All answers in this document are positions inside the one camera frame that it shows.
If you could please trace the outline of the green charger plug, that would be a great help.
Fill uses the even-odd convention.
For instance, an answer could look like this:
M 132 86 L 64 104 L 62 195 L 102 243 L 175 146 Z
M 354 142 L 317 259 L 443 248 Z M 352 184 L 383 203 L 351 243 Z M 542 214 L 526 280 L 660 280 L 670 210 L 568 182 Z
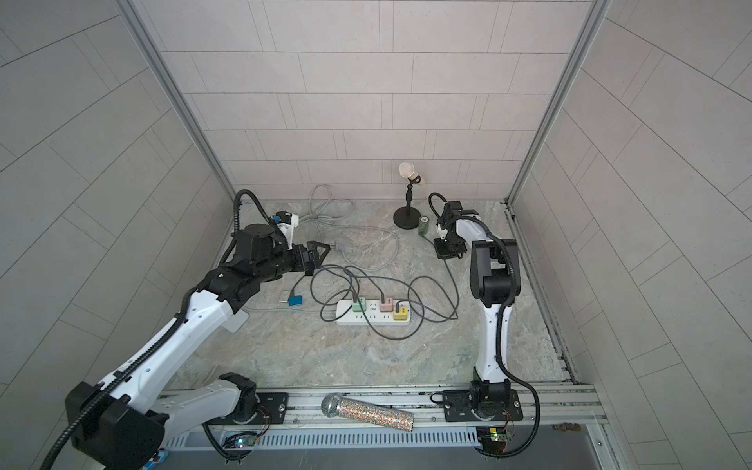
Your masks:
M 367 299 L 366 298 L 357 298 L 352 302 L 352 312 L 353 313 L 364 313 L 367 308 Z

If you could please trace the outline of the white power strip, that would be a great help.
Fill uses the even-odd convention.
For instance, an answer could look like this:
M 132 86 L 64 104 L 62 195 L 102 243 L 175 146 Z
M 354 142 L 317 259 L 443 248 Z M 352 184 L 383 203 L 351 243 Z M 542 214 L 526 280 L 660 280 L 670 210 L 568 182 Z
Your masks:
M 403 326 L 407 322 L 395 322 L 393 313 L 380 313 L 378 299 L 367 299 L 367 308 L 364 313 L 352 312 L 352 300 L 338 301 L 335 313 L 335 322 L 341 326 Z

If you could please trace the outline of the yellow charger plug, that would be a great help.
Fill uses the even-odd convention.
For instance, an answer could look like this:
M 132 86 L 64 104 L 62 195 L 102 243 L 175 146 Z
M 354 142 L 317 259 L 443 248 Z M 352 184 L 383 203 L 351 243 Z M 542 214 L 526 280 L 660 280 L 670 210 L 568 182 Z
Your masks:
M 399 302 L 393 309 L 393 320 L 395 322 L 407 322 L 410 319 L 409 303 Z

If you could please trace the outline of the pink charger plug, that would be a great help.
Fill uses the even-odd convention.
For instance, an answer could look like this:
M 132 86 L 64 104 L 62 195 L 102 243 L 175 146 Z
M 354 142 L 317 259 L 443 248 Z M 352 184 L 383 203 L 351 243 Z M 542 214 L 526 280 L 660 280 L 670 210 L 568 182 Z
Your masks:
M 386 298 L 379 303 L 380 313 L 393 313 L 395 311 L 395 301 L 393 298 Z

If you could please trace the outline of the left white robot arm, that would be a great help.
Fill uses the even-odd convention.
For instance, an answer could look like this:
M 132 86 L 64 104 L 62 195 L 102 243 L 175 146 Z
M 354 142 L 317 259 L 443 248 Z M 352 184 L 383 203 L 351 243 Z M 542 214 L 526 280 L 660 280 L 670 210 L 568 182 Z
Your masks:
M 328 244 L 296 244 L 297 215 L 268 215 L 258 197 L 239 190 L 233 200 L 230 245 L 219 265 L 182 297 L 179 310 L 149 342 L 94 385 L 79 383 L 66 397 L 68 425 L 46 454 L 53 467 L 72 445 L 107 469 L 141 469 L 172 436 L 219 417 L 253 418 L 256 385 L 227 373 L 200 390 L 160 398 L 166 383 L 219 327 L 288 272 L 311 276 L 329 254 Z

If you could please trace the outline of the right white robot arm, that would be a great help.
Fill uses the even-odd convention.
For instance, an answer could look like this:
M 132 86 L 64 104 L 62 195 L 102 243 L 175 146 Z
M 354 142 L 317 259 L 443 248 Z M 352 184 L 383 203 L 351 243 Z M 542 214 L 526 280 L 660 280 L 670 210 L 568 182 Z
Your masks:
M 477 452 L 495 459 L 518 456 L 530 448 L 538 435 L 542 404 L 536 388 L 507 367 L 509 321 L 522 290 L 517 242 L 499 238 L 477 211 L 465 209 L 460 201 L 450 201 L 433 192 L 428 196 L 428 204 L 437 218 L 439 236 L 433 242 L 437 257 L 449 260 L 470 254 L 470 292 L 483 307 L 479 354 L 464 401 L 476 419 L 493 421 L 501 417 L 504 424 L 501 428 L 488 427 L 482 433 Z M 532 395 L 534 415 L 530 434 L 522 444 L 509 450 L 512 437 L 508 426 L 523 417 L 512 388 L 514 384 Z

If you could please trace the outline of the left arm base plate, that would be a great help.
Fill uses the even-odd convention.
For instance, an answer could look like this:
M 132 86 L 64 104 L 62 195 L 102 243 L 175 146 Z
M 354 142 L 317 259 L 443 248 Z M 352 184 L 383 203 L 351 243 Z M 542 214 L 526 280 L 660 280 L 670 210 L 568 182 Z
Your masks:
M 290 396 L 288 393 L 256 392 L 254 399 L 244 397 L 229 415 L 217 417 L 209 425 L 281 425 L 284 423 Z

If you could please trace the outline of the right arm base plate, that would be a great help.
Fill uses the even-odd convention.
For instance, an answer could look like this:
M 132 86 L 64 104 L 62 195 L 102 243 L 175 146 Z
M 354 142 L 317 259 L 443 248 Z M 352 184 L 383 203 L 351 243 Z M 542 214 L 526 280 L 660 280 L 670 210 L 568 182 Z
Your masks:
M 489 390 L 444 390 L 436 402 L 443 407 L 446 421 L 521 421 L 524 414 L 518 394 L 511 387 L 495 384 Z

